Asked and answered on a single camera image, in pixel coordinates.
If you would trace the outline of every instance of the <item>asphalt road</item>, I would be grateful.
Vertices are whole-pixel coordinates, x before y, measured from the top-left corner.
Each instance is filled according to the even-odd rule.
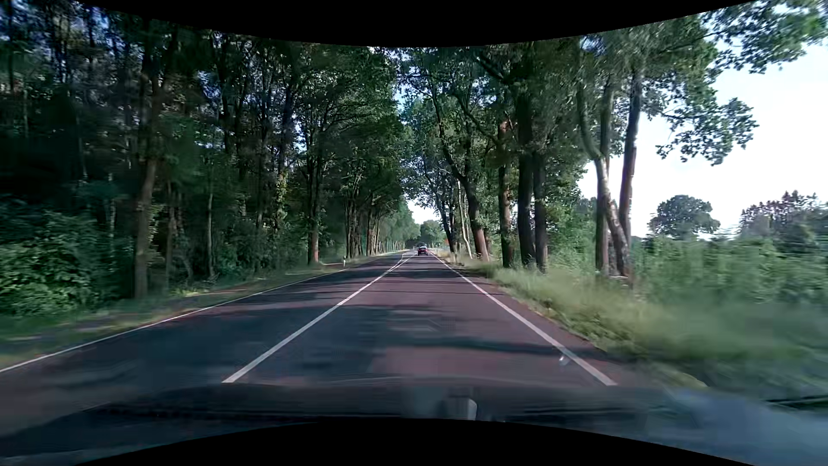
[[[433,375],[646,385],[486,280],[407,252],[2,371],[0,435],[222,381]]]

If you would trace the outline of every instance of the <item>car hood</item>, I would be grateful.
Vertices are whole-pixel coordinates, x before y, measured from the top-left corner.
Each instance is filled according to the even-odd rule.
[[[8,452],[0,464],[77,464],[297,420],[351,417],[549,425],[768,466],[828,459],[826,418],[713,391],[382,377],[309,385],[218,384],[101,405],[0,439],[0,451]],[[43,451],[44,438],[60,441]]]

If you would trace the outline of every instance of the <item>grass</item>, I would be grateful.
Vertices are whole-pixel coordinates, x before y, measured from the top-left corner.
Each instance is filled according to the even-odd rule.
[[[376,258],[349,260],[347,267]],[[0,314],[0,367],[338,269],[342,269],[341,262],[269,272],[250,279],[228,279],[217,284],[195,284],[174,290],[167,296],[124,299],[95,310],[74,313]]]
[[[540,274],[457,262],[669,385],[764,399],[828,393],[828,316],[817,309],[717,303],[702,292],[661,303],[563,267]]]

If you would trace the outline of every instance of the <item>sky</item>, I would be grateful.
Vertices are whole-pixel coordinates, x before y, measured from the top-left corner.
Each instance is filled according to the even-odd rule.
[[[778,199],[785,191],[816,193],[828,200],[828,145],[819,138],[828,133],[828,46],[812,46],[793,63],[768,69],[764,75],[728,70],[715,88],[720,103],[738,97],[753,107],[758,128],[746,149],[734,148],[712,167],[704,158],[683,163],[678,149],[666,159],[656,145],[670,140],[663,119],[642,118],[638,132],[638,160],[633,178],[630,209],[632,233],[645,236],[647,223],[658,204],[678,194],[698,197],[713,206],[710,213],[722,229],[736,227],[742,209]],[[610,163],[613,198],[621,186],[622,159]],[[595,171],[591,167],[579,181],[584,197],[594,197]],[[437,219],[435,212],[409,202],[414,221]]]

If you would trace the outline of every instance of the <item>solid edge line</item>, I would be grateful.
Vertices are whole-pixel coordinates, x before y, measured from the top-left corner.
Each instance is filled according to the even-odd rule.
[[[334,305],[334,307],[332,307],[332,308],[328,309],[327,311],[323,312],[322,314],[320,314],[320,315],[316,316],[316,318],[315,318],[315,319],[313,319],[313,320],[311,320],[310,322],[306,323],[304,326],[302,326],[302,328],[300,328],[299,330],[296,330],[294,333],[291,333],[291,334],[290,334],[287,338],[285,338],[284,340],[282,340],[282,341],[280,341],[279,343],[277,343],[277,344],[276,344],[276,346],[274,346],[274,347],[270,348],[269,350],[267,350],[267,351],[265,351],[264,353],[262,353],[262,354],[261,354],[259,357],[257,357],[256,359],[253,359],[252,361],[250,361],[250,362],[249,362],[246,366],[244,366],[244,367],[242,367],[241,369],[237,370],[237,371],[236,371],[236,372],[235,372],[232,376],[227,377],[227,378],[226,378],[226,379],[224,379],[221,383],[233,383],[233,382],[237,381],[238,379],[240,379],[241,377],[243,377],[245,374],[247,374],[248,372],[250,372],[250,371],[251,371],[254,367],[256,367],[256,366],[258,366],[259,364],[261,364],[261,363],[262,363],[265,359],[268,359],[268,358],[269,358],[269,357],[270,357],[270,356],[271,356],[274,352],[279,351],[280,349],[282,349],[282,347],[284,347],[285,345],[287,345],[288,343],[290,343],[291,341],[293,341],[293,339],[294,339],[294,338],[296,338],[296,337],[300,336],[302,333],[304,333],[304,332],[305,332],[305,330],[307,330],[308,328],[311,328],[311,327],[313,327],[314,325],[316,325],[316,323],[318,323],[320,320],[322,320],[323,318],[327,317],[327,316],[328,316],[328,314],[330,314],[330,313],[334,312],[337,308],[339,308],[339,307],[340,307],[340,306],[342,306],[343,304],[345,304],[345,303],[347,303],[348,301],[350,301],[350,299],[351,299],[351,298],[353,298],[353,297],[354,297],[354,296],[356,296],[357,294],[361,293],[361,292],[362,292],[364,289],[366,289],[367,287],[369,287],[369,286],[371,286],[372,284],[374,284],[374,282],[378,281],[379,279],[381,279],[381,278],[382,278],[382,277],[384,277],[385,275],[390,274],[390,273],[391,273],[391,272],[393,272],[395,269],[397,269],[397,268],[398,268],[398,267],[400,267],[401,265],[405,264],[405,263],[408,261],[408,259],[410,259],[412,256],[408,256],[408,259],[405,259],[405,260],[402,260],[402,258],[403,258],[403,257],[405,257],[405,254],[404,254],[404,253],[400,256],[400,260],[399,260],[399,261],[398,261],[398,262],[397,262],[397,263],[396,263],[396,264],[395,264],[392,268],[390,268],[390,269],[386,270],[385,272],[383,272],[383,274],[381,274],[380,276],[378,276],[376,279],[371,280],[370,282],[368,282],[367,284],[365,284],[362,288],[360,288],[360,289],[358,289],[358,290],[354,291],[354,292],[353,292],[353,293],[352,293],[352,294],[351,294],[348,298],[345,298],[345,299],[343,299],[342,301],[339,301],[336,305]]]
[[[190,312],[188,312],[188,313],[183,313],[182,315],[177,315],[177,316],[175,316],[175,317],[166,318],[166,319],[164,319],[164,320],[159,320],[158,322],[149,323],[149,324],[147,324],[147,325],[142,325],[141,327],[131,328],[131,329],[126,330],[126,331],[124,331],[124,332],[115,333],[114,335],[109,335],[108,337],[98,338],[97,340],[93,340],[93,341],[91,341],[91,342],[82,343],[82,344],[80,344],[80,345],[76,345],[76,346],[73,346],[73,347],[69,347],[69,348],[66,348],[66,349],[60,350],[60,351],[58,351],[58,352],[53,352],[53,353],[49,353],[49,354],[44,354],[43,356],[35,357],[35,358],[33,358],[33,359],[29,359],[29,360],[27,360],[27,361],[18,362],[17,364],[14,364],[14,365],[12,365],[12,366],[4,367],[4,368],[0,369],[0,374],[4,373],[4,372],[6,372],[6,371],[10,371],[10,370],[12,370],[12,369],[17,369],[18,367],[22,367],[22,366],[26,366],[26,365],[28,365],[28,364],[32,364],[33,362],[42,361],[42,360],[44,360],[44,359],[47,359],[47,358],[50,358],[50,357],[59,356],[59,355],[64,354],[64,353],[66,353],[66,352],[74,351],[74,350],[76,350],[76,349],[80,349],[80,348],[82,348],[82,347],[87,347],[87,346],[90,346],[90,345],[94,345],[95,343],[105,342],[105,341],[110,340],[110,339],[112,339],[112,338],[115,338],[115,337],[120,337],[120,336],[122,336],[122,335],[126,335],[127,333],[137,332],[138,330],[143,330],[144,328],[153,327],[153,326],[158,325],[159,323],[170,322],[171,320],[176,320],[177,318],[182,318],[182,317],[189,316],[189,315],[191,315],[191,314],[200,313],[200,312],[202,312],[202,311],[206,311],[206,310],[208,310],[208,309],[217,308],[218,306],[224,306],[225,304],[235,303],[236,301],[240,301],[240,300],[242,300],[242,299],[252,298],[253,296],[257,296],[257,295],[259,295],[259,294],[264,294],[264,293],[267,293],[267,292],[270,292],[270,291],[274,291],[274,290],[277,290],[277,289],[285,288],[285,287],[288,287],[288,286],[291,286],[291,285],[294,285],[294,284],[305,283],[306,281],[310,281],[310,280],[313,280],[313,279],[318,279],[318,278],[321,278],[321,277],[326,277],[326,276],[328,276],[328,275],[338,274],[339,272],[342,272],[343,270],[357,269],[358,267],[361,267],[361,266],[363,266],[363,265],[370,264],[370,263],[374,262],[374,261],[375,261],[375,260],[377,260],[377,259],[372,259],[372,260],[370,260],[370,261],[368,261],[368,262],[365,262],[365,263],[359,264],[359,265],[357,265],[356,267],[345,267],[344,269],[335,270],[335,271],[333,271],[333,272],[329,272],[329,273],[327,273],[327,274],[322,274],[322,275],[314,275],[313,277],[308,277],[308,278],[306,278],[306,279],[301,279],[301,280],[299,280],[299,281],[290,282],[289,284],[280,285],[280,286],[277,286],[276,288],[265,289],[264,291],[259,291],[258,293],[254,293],[254,294],[248,294],[247,296],[242,296],[241,298],[230,299],[229,301],[224,301],[223,303],[213,304],[212,306],[208,306],[208,307],[206,307],[206,308],[196,309],[195,311],[190,311]]]
[[[512,309],[510,309],[510,307],[509,307],[509,306],[507,306],[506,304],[501,303],[499,299],[495,298],[494,296],[492,296],[491,294],[489,294],[488,292],[486,292],[486,290],[485,290],[485,289],[480,288],[480,287],[479,287],[479,286],[478,286],[475,282],[473,282],[473,281],[469,280],[469,278],[468,278],[468,277],[466,277],[465,275],[463,275],[463,274],[461,274],[460,272],[458,272],[458,271],[457,271],[457,269],[455,269],[454,267],[452,267],[452,266],[448,265],[448,263],[447,263],[447,262],[445,262],[443,259],[441,259],[441,258],[437,257],[436,255],[433,255],[433,256],[434,256],[437,260],[439,260],[441,264],[443,264],[443,265],[445,265],[446,267],[448,267],[448,268],[449,268],[449,270],[454,271],[454,272],[455,272],[456,274],[458,274],[458,275],[459,275],[459,276],[460,276],[463,280],[465,280],[466,282],[468,282],[469,284],[471,284],[472,286],[474,286],[474,287],[475,287],[475,288],[476,288],[476,289],[477,289],[480,293],[485,294],[486,296],[488,296],[488,297],[489,297],[489,299],[491,299],[492,301],[494,301],[495,303],[497,303],[497,304],[498,304],[498,306],[500,306],[501,308],[503,308],[503,310],[505,310],[506,312],[508,312],[508,313],[512,314],[512,315],[513,315],[513,316],[514,316],[517,320],[521,321],[524,325],[526,325],[527,327],[529,327],[529,328],[530,328],[533,332],[537,333],[537,334],[538,334],[541,338],[543,338],[544,340],[546,340],[547,342],[549,342],[552,346],[554,346],[554,347],[558,348],[558,351],[562,352],[562,353],[564,354],[564,356],[569,357],[569,358],[570,358],[572,361],[574,361],[574,362],[575,362],[578,366],[581,366],[581,367],[582,367],[585,371],[587,371],[590,375],[592,375],[593,377],[595,377],[596,379],[598,379],[599,381],[601,381],[604,385],[606,385],[606,386],[615,386],[615,385],[618,385],[618,383],[616,383],[614,380],[610,379],[610,378],[609,378],[609,377],[607,377],[607,376],[606,376],[603,372],[601,372],[601,371],[599,371],[598,369],[596,369],[596,368],[595,368],[595,366],[593,366],[593,365],[589,364],[587,361],[584,361],[583,359],[581,359],[580,357],[578,357],[577,355],[575,355],[572,351],[570,351],[570,349],[569,349],[569,348],[565,347],[563,343],[558,342],[558,341],[557,341],[555,338],[553,338],[553,337],[550,337],[548,333],[546,333],[546,332],[544,332],[543,330],[541,330],[540,328],[538,328],[538,327],[537,327],[534,323],[529,322],[529,321],[528,321],[528,320],[526,320],[526,319],[525,319],[522,315],[520,315],[520,314],[516,313],[515,311],[513,311]]]

